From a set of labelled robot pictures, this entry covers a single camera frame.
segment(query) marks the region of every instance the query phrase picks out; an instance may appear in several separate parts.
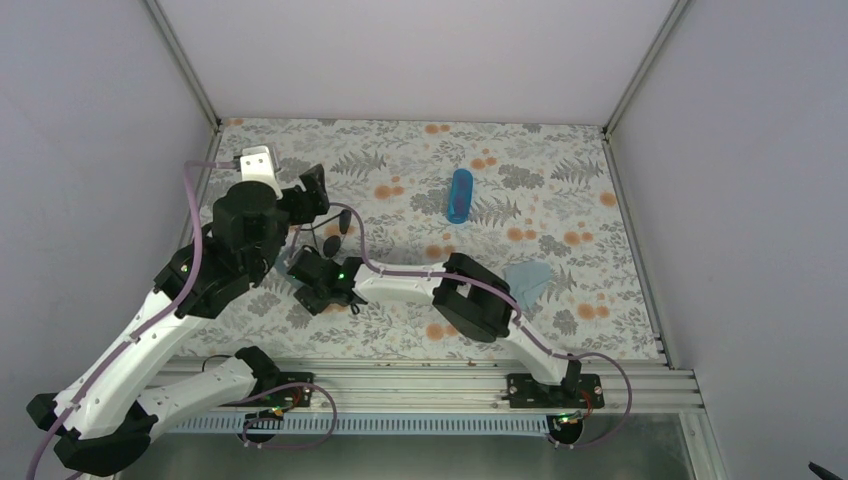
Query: light blue cloth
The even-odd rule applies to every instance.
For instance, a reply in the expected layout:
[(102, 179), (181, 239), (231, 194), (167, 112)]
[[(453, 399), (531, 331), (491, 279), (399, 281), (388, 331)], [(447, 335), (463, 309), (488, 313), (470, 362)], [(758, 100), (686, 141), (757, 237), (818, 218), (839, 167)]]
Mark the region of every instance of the light blue cloth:
[(504, 279), (518, 306), (529, 310), (545, 293), (551, 280), (551, 266), (536, 260), (517, 263), (504, 268)]

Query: cable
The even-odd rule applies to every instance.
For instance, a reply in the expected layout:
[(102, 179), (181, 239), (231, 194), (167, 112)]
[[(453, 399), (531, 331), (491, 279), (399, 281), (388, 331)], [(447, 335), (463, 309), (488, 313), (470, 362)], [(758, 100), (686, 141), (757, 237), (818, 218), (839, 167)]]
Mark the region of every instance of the cable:
[(592, 416), (592, 397), (590, 397), (585, 390), (580, 390), (580, 395), (582, 395), (583, 399), (586, 400), (586, 415), (583, 417), (585, 420)]
[(244, 424), (244, 428), (242, 429), (242, 432), (241, 432), (241, 439), (242, 439), (242, 441), (244, 441), (245, 447), (252, 445), (256, 448), (268, 449), (268, 450), (306, 450), (308, 448), (317, 447), (318, 445), (321, 445), (322, 443), (326, 442), (327, 439), (329, 439), (331, 435), (333, 435), (333, 432), (336, 430), (336, 424), (338, 423), (338, 420), (339, 420), (339, 410), (338, 410), (338, 408), (336, 408), (336, 402), (333, 400), (333, 396), (330, 395), (330, 392), (324, 390), (322, 387), (319, 387), (318, 385), (315, 385), (314, 383), (309, 383), (309, 382), (286, 383), (284, 385), (280, 385), (280, 386), (271, 388), (269, 390), (266, 390), (264, 392), (257, 393), (256, 395), (244, 398), (244, 399), (239, 400), (237, 402), (227, 403), (226, 405), (241, 405), (241, 404), (244, 404), (244, 403), (249, 403), (249, 402), (252, 402), (254, 400), (259, 400), (259, 399), (264, 398), (268, 395), (271, 395), (272, 393), (277, 393), (280, 390), (287, 390), (289, 388), (294, 388), (294, 387), (311, 388), (313, 390), (317, 390), (317, 391), (321, 392), (325, 397), (327, 397), (327, 401), (330, 402), (330, 408), (333, 409), (333, 419), (330, 422), (330, 429), (327, 430), (327, 433), (325, 433), (318, 440), (311, 442), (311, 443), (304, 443), (304, 444), (300, 444), (300, 445), (268, 445), (268, 446), (263, 447), (261, 443), (256, 443), (256, 442), (253, 442), (253, 441), (250, 441), (250, 440), (247, 439), (247, 430), (250, 427), (252, 427), (253, 425), (256, 425), (259, 422), (274, 421), (274, 420), (269, 420), (267, 418), (258, 418), (257, 417), (257, 418), (254, 418), (252, 420), (247, 421)]
[(339, 217), (341, 217), (341, 216), (342, 216), (342, 212), (339, 212), (339, 213), (337, 213), (337, 214), (333, 215), (332, 217), (330, 217), (330, 218), (328, 218), (328, 219), (324, 220), (323, 222), (319, 223), (318, 225), (310, 225), (310, 226), (309, 226), (309, 228), (302, 228), (302, 229), (301, 229), (301, 231), (308, 232), (308, 231), (310, 231), (310, 230), (315, 230), (316, 228), (321, 228), (321, 227), (323, 227), (324, 225), (326, 225), (326, 224), (328, 224), (328, 223), (332, 222), (333, 220), (335, 220), (335, 219), (337, 219), (337, 218), (339, 218)]
[[(607, 362), (609, 362), (613, 367), (615, 367), (619, 371), (619, 373), (621, 373), (621, 377), (624, 379), (624, 384), (627, 386), (627, 406), (624, 409), (624, 415), (621, 417), (621, 421), (618, 422), (618, 424), (615, 427), (613, 427), (612, 430), (607, 432), (605, 435), (603, 435), (600, 438), (593, 440), (589, 443), (583, 444), (583, 445), (578, 445), (578, 446), (569, 445), (569, 448), (570, 449), (582, 449), (582, 448), (587, 448), (587, 447), (590, 447), (590, 446), (598, 445), (600, 443), (603, 443), (603, 442), (609, 440), (610, 438), (612, 438), (613, 435), (615, 435), (619, 430), (621, 430), (621, 428), (627, 422), (627, 419), (630, 416), (630, 410), (633, 407), (633, 386), (631, 385), (630, 378), (627, 376), (627, 373), (624, 371), (624, 368), (622, 368), (622, 366), (618, 362), (613, 360), (612, 357), (605, 355), (603, 353), (599, 353), (599, 352), (587, 352), (587, 353), (581, 353), (579, 355), (572, 355), (572, 354), (569, 354), (569, 353), (559, 353), (559, 352), (554, 351), (552, 348), (548, 348), (547, 346), (545, 346), (544, 343), (542, 343), (541, 340), (539, 340), (533, 334), (533, 332), (531, 332), (527, 327), (525, 327), (521, 324), (521, 322), (520, 322), (521, 308), (518, 306), (518, 303), (516, 303), (515, 299), (513, 299), (508, 293), (506, 293), (502, 290), (498, 290), (497, 288), (495, 288), (495, 287), (493, 287), (489, 284), (483, 283), (479, 280), (469, 278), (469, 277), (466, 277), (466, 276), (463, 276), (463, 275), (457, 275), (457, 274), (454, 274), (454, 273), (447, 273), (447, 272), (430, 272), (430, 273), (425, 272), (425, 273), (422, 273), (422, 272), (402, 272), (402, 271), (393, 271), (393, 270), (380, 270), (380, 268), (378, 268), (376, 265), (371, 263), (371, 259), (368, 258), (368, 251), (367, 251), (367, 248), (365, 246), (365, 223), (362, 221), (362, 217), (359, 215), (359, 212), (357, 212), (353, 207), (346, 205), (344, 203), (330, 202), (330, 205), (336, 206), (336, 207), (341, 207), (341, 208), (346, 209), (346, 210), (350, 210), (351, 213), (353, 213), (353, 216), (356, 217), (356, 221), (359, 223), (359, 248), (360, 248), (360, 255), (362, 255), (362, 263), (365, 266), (367, 266), (369, 269), (371, 269), (371, 271), (373, 271), (375, 273), (379, 273), (381, 275), (390, 275), (390, 276), (396, 276), (396, 277), (426, 277), (426, 276), (429, 275), (431, 277), (448, 278), (448, 279), (451, 279), (451, 280), (456, 280), (456, 281), (459, 281), (459, 282), (468, 283), (468, 284), (473, 285), (475, 287), (482, 288), (483, 290), (486, 290), (487, 292), (489, 292), (489, 293), (497, 296), (498, 298), (502, 299), (504, 302), (507, 303), (507, 305), (509, 305), (516, 312), (516, 315), (515, 315), (515, 317), (513, 317), (512, 322), (515, 323), (515, 325), (518, 328), (521, 329), (521, 331), (530, 339), (530, 341), (534, 345), (536, 345), (540, 350), (545, 352), (545, 354), (547, 354), (548, 356), (558, 358), (558, 359), (562, 359), (562, 360), (580, 360), (580, 359), (583, 359), (583, 358), (586, 358), (586, 357), (598, 357), (598, 358), (602, 358), (602, 359), (606, 360)], [(553, 441), (555, 445), (557, 445), (557, 446), (559, 445), (559, 442), (554, 440), (550, 435), (548, 435), (548, 439)]]
[(230, 357), (232, 357), (232, 355), (210, 355), (210, 356), (206, 357), (206, 360), (204, 360), (203, 363), (200, 364), (200, 371), (205, 372), (206, 371), (206, 362), (208, 362), (209, 360), (212, 360), (213, 358), (230, 358)]
[(222, 169), (235, 169), (235, 165), (229, 162), (186, 162), (183, 166), (183, 185), (186, 189), (186, 196), (188, 197), (188, 206), (189, 213), (191, 215), (191, 226), (192, 226), (192, 237), (193, 237), (193, 256), (192, 259), (194, 261), (191, 262), (191, 271), (189, 272), (188, 278), (186, 279), (185, 285), (183, 285), (180, 293), (174, 298), (174, 300), (168, 304), (167, 307), (163, 308), (162, 311), (157, 313), (156, 315), (150, 317), (149, 320), (142, 323), (138, 328), (133, 330), (129, 337), (131, 341), (124, 341), (119, 343), (114, 350), (112, 350), (106, 358), (100, 362), (97, 367), (91, 372), (91, 375), (83, 382), (80, 386), (77, 393), (71, 398), (71, 406), (66, 408), (59, 416), (56, 418), (56, 421), (53, 422), (53, 425), (47, 430), (47, 433), (44, 435), (41, 443), (36, 448), (35, 452), (32, 455), (32, 458), (29, 462), (29, 467), (27, 468), (27, 480), (35, 480), (35, 473), (38, 470), (38, 463), (41, 461), (41, 457), (44, 455), (45, 450), (47, 450), (47, 446), (50, 444), (50, 440), (65, 423), (65, 420), (71, 415), (74, 409), (80, 408), (79, 402), (83, 398), (85, 398), (88, 390), (91, 389), (92, 385), (100, 378), (104, 371), (115, 361), (124, 350), (126, 350), (132, 343), (137, 342), (144, 332), (146, 332), (150, 327), (158, 323), (160, 320), (168, 316), (171, 312), (177, 309), (177, 307), (185, 300), (188, 294), (191, 292), (192, 287), (194, 287), (194, 282), (197, 280), (197, 275), (200, 273), (200, 258), (203, 256), (203, 233), (200, 226), (200, 207), (197, 203), (197, 198), (194, 195), (194, 185), (192, 185), (192, 179), (189, 176), (189, 168), (191, 167), (200, 167), (200, 168), (222, 168)]
[(315, 250), (318, 250), (318, 237), (315, 236), (315, 228), (310, 228), (307, 231), (312, 233), (312, 244), (315, 245)]

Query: metal frame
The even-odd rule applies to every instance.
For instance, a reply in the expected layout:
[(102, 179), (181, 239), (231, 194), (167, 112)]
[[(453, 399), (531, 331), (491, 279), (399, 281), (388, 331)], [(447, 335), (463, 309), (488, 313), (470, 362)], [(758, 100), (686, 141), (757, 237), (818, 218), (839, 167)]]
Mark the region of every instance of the metal frame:
[[(151, 386), (178, 382), (200, 372), (202, 359), (173, 358), (151, 381)], [(209, 364), (219, 363), (210, 360)], [(550, 414), (556, 409), (509, 408), (506, 375), (526, 373), (514, 360), (309, 360), (280, 359), (286, 372), (312, 372), (345, 413), (408, 414)], [(669, 370), (650, 361), (623, 361), (633, 385), (633, 413), (698, 413), (703, 401), (690, 370)], [(583, 362), (583, 373), (595, 373), (604, 386), (606, 406), (597, 413), (621, 413), (627, 400), (618, 370), (603, 361)], [(329, 403), (313, 393), (309, 413), (331, 412)], [(228, 407), (224, 411), (233, 411)], [(256, 408), (237, 408), (254, 411)]]
[[(169, 54), (179, 67), (198, 102), (198, 106), (214, 131), (214, 136), (206, 152), (207, 160), (214, 161), (222, 139), (221, 120), (203, 90), (202, 84), (191, 67), (159, 2), (157, 0), (140, 1), (149, 12), (151, 21), (156, 25)], [(630, 207), (610, 146), (612, 133), (691, 3), (692, 0), (676, 0), (669, 9), (651, 46), (630, 79), (609, 121), (603, 127), (603, 148), (618, 198), (625, 231), (630, 241), (640, 286), (645, 296), (648, 317), (655, 332), (657, 349), (665, 357), (661, 358), (659, 362), (650, 360), (622, 362), (622, 366), (633, 385), (634, 405), (632, 411), (633, 413), (679, 414), (694, 477), (697, 480), (724, 480), (727, 477), (709, 420), (704, 411), (703, 400), (694, 372), (674, 370), (675, 365), (678, 364), (674, 355), (675, 349), (669, 345), (669, 338), (666, 336), (668, 332), (663, 329), (658, 314), (656, 300), (652, 293), (653, 290), (648, 280), (644, 259), (633, 226)], [(206, 193), (209, 175), (210, 172), (205, 170), (198, 178), (196, 187), (198, 198), (203, 198)], [(190, 241), (190, 220), (187, 217), (180, 242), (185, 244), (188, 241)], [(201, 361), (199, 358), (174, 358), (153, 379), (151, 386), (167, 385), (187, 378), (200, 370)], [(519, 417), (529, 418), (534, 415), (543, 416), (549, 413), (559, 413), (545, 409), (510, 410), (508, 402), (502, 399), (506, 393), (505, 377), (509, 373), (526, 371), (516, 361), (473, 363), (470, 361), (443, 360), (301, 359), (279, 360), (277, 363), (285, 371), (313, 372), (316, 382), (333, 394), (339, 410), (345, 412), (345, 415), (352, 416), (352, 418), (374, 417), (381, 420), (391, 420), (418, 415), (428, 418), (451, 416), (455, 419), (459, 415), (466, 419), (517, 419)], [(620, 414), (624, 409), (626, 390), (618, 371), (610, 365), (596, 361), (584, 362), (583, 371), (600, 375), (604, 385), (607, 406), (596, 413), (602, 415)], [(330, 409), (327, 402), (317, 392), (315, 392), (315, 395), (313, 406), (309, 409), (302, 409), (298, 414), (299, 416), (304, 418), (328, 417)], [(200, 417), (193, 425), (200, 428), (200, 431), (204, 429), (214, 430), (214, 425), (220, 425), (220, 418), (249, 410), (255, 409), (218, 409), (218, 411), (208, 414), (210, 421), (204, 422), (204, 417)], [(303, 430), (300, 433), (309, 433), (309, 430)]]
[(165, 11), (159, 5), (157, 0), (140, 0), (140, 2), (150, 14), (151, 21), (153, 21), (154, 25), (156, 25), (156, 30), (162, 36), (162, 40), (168, 48), (168, 53), (171, 55), (171, 58), (174, 59), (174, 62), (176, 62), (177, 67), (179, 67), (192, 95), (194, 95), (195, 100), (197, 100), (200, 110), (203, 111), (206, 121), (209, 122), (209, 126), (213, 130), (217, 130), (218, 125), (220, 124), (220, 118), (218, 117), (218, 114), (215, 113), (215, 109), (212, 107), (212, 102), (209, 101), (209, 97), (203, 90), (200, 79), (191, 67), (191, 63), (189, 63), (188, 57), (183, 51), (182, 46), (180, 46), (180, 42), (177, 40), (177, 35), (174, 33), (171, 23), (168, 22), (168, 17), (165, 16)]
[(615, 155), (612, 152), (612, 146), (608, 139), (603, 140), (604, 155), (607, 158), (607, 165), (610, 169), (610, 177), (612, 179), (613, 190), (618, 199), (618, 208), (621, 211), (621, 219), (624, 222), (624, 231), (627, 233), (627, 239), (630, 243), (630, 253), (633, 257), (633, 263), (636, 266), (636, 275), (639, 277), (639, 285), (642, 289), (642, 295), (645, 297), (645, 309), (648, 312), (648, 320), (651, 322), (651, 327), (657, 335), (657, 342), (661, 344), (659, 347), (660, 354), (665, 356), (668, 367), (675, 368), (679, 365), (676, 357), (676, 350), (673, 345), (670, 345), (668, 331), (664, 328), (657, 308), (656, 298), (654, 297), (651, 281), (648, 278), (645, 260), (642, 256), (642, 249), (639, 246), (638, 236), (636, 235), (635, 227), (633, 226), (633, 217), (630, 212), (630, 204), (627, 201), (627, 194), (624, 191), (624, 184), (621, 182), (621, 175), (618, 171), (618, 165), (615, 162)]
[(727, 480), (707, 413), (681, 413), (680, 425), (695, 480)]
[(660, 52), (662, 52), (666, 41), (674, 31), (674, 27), (680, 23), (681, 18), (683, 18), (683, 15), (686, 13), (689, 5), (691, 4), (692, 0), (675, 0), (674, 5), (672, 5), (669, 9), (668, 15), (666, 15), (665, 20), (663, 20), (660, 29), (657, 31), (657, 35), (651, 42), (651, 46), (648, 48), (648, 51), (645, 53), (645, 57), (642, 58), (639, 68), (636, 69), (636, 72), (633, 74), (633, 78), (630, 79), (630, 83), (627, 84), (627, 88), (624, 89), (624, 93), (618, 100), (609, 121), (607, 121), (606, 126), (604, 126), (604, 132), (607, 135), (610, 135), (613, 131), (615, 131), (618, 123), (621, 121), (621, 117), (624, 116), (624, 112), (627, 111), (627, 107), (630, 105), (630, 102), (633, 100), (633, 97), (639, 90), (642, 82), (645, 80), (645, 76), (654, 65), (654, 61), (657, 59)]

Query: table surface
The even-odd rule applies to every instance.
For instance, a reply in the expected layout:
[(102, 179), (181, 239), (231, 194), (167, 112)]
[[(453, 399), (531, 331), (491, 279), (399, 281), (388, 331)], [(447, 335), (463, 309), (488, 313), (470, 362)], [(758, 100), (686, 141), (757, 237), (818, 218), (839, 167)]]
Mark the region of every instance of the table surface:
[[(231, 161), (244, 147), (269, 145), (284, 187), (322, 163), (330, 200), (362, 214), (374, 260), (436, 263), (459, 251), (501, 276), (507, 265), (546, 262), (551, 281), (525, 313), (553, 344), (656, 359), (601, 140), (599, 128), (590, 126), (238, 118), (226, 122), (217, 161)], [(445, 218), (457, 168), (474, 175), (472, 216), (462, 225)], [(212, 173), (204, 222), (211, 220), (212, 202), (237, 180), (234, 172)], [(359, 228), (354, 223), (338, 259), (359, 256)], [(319, 246), (337, 233), (335, 222), (318, 229)], [(309, 235), (298, 239), (299, 245), (312, 242)], [(293, 293), (272, 271), (178, 354), (258, 345), (289, 358), (511, 358), (494, 344), (458, 335), (430, 306), (369, 304), (359, 315), (330, 307), (312, 317)]]

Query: orange flower print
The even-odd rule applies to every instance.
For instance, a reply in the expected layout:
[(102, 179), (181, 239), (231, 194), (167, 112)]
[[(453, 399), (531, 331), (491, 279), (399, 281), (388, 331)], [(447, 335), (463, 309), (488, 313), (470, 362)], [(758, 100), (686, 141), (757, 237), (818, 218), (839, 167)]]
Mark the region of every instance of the orange flower print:
[(427, 338), (436, 342), (445, 336), (445, 329), (438, 323), (431, 323), (430, 325), (427, 325), (426, 333)]
[(578, 235), (577, 232), (567, 232), (562, 238), (565, 240), (565, 243), (572, 247), (580, 245), (580, 235)]
[(524, 238), (524, 232), (520, 228), (513, 227), (506, 231), (506, 236), (513, 242), (517, 242)]
[(377, 200), (385, 200), (392, 196), (392, 189), (388, 185), (380, 185), (374, 189), (374, 197)]
[(583, 320), (591, 320), (595, 318), (595, 309), (588, 303), (577, 305), (577, 315)]
[(607, 207), (614, 207), (618, 200), (615, 198), (615, 194), (604, 192), (601, 194), (601, 203)]
[(429, 245), (426, 249), (424, 249), (424, 254), (427, 255), (427, 258), (435, 260), (442, 256), (442, 247), (438, 245)]

